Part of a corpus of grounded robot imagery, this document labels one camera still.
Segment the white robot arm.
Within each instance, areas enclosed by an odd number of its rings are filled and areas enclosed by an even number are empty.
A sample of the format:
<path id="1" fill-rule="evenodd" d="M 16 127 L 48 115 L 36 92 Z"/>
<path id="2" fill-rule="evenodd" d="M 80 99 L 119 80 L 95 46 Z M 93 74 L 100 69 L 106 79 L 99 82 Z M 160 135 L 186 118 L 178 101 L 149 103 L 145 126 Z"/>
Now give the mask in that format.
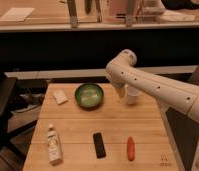
<path id="1" fill-rule="evenodd" d="M 129 49 L 122 50 L 106 65 L 107 79 L 119 96 L 128 84 L 157 98 L 199 123 L 199 86 L 136 69 L 137 56 Z M 191 171 L 199 171 L 199 140 Z"/>

